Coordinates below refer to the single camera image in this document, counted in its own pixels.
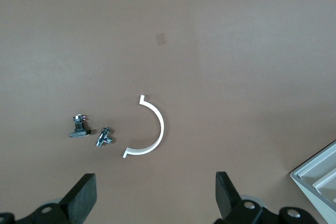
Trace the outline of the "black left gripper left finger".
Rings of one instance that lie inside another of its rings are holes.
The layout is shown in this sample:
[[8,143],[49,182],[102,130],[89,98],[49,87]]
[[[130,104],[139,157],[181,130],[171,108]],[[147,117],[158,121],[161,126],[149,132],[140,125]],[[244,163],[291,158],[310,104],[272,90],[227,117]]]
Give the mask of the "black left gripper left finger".
[[42,205],[18,220],[10,212],[1,213],[1,223],[84,223],[96,201],[96,175],[84,174],[60,202]]

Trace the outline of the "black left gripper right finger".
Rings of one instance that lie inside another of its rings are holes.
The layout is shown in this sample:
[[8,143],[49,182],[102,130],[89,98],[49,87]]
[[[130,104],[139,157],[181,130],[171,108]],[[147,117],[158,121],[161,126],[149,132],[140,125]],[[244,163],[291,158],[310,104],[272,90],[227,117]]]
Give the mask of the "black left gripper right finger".
[[301,208],[283,207],[275,214],[256,201],[242,199],[226,172],[216,173],[215,196],[222,216],[215,223],[317,223]]

